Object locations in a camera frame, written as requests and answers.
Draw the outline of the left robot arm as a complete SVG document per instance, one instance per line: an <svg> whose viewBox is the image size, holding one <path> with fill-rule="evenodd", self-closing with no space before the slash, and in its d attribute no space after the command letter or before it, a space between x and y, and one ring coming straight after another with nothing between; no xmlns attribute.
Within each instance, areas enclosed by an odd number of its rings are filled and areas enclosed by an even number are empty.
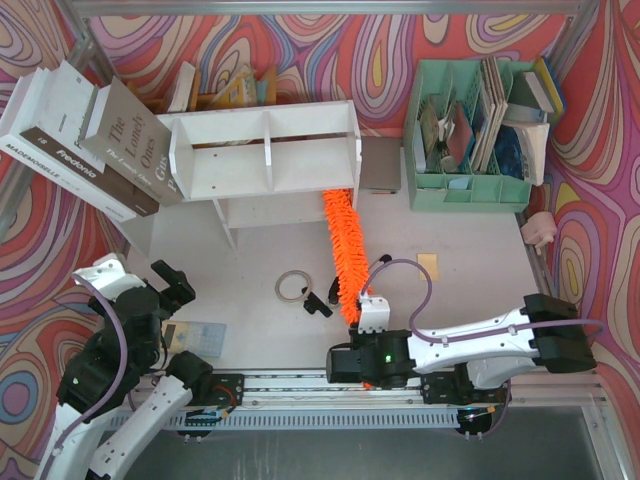
<svg viewBox="0 0 640 480"><path fill-rule="evenodd" d="M119 254L73 272L104 320L66 364L39 479L121 479L168 419L211 386L212 366L189 351L173 356L156 387L109 441L101 437L128 394L159 360L161 324L196 298L184 272L151 265L157 290L128 271Z"/></svg>

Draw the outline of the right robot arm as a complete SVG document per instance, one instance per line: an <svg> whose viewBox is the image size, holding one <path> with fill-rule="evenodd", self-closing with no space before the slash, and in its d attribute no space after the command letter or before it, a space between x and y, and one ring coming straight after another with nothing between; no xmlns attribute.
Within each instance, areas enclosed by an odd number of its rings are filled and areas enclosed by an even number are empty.
<svg viewBox="0 0 640 480"><path fill-rule="evenodd" d="M573 374L597 365L587 321L572 304L543 294L488 320L431 331L389 329L390 307L379 296L365 299L361 316L349 342L327 352L331 384L391 390L418 379L424 403L465 406L508 399L508 381L538 367Z"/></svg>

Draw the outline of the orange microfiber duster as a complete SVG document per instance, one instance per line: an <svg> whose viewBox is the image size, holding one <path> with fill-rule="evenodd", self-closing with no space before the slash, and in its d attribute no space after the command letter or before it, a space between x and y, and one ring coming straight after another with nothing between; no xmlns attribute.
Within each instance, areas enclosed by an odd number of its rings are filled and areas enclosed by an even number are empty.
<svg viewBox="0 0 640 480"><path fill-rule="evenodd" d="M326 190L323 199L339 285L341 315L350 327L359 322L357 301L369 278L364 236L359 216L352 206L350 190Z"/></svg>

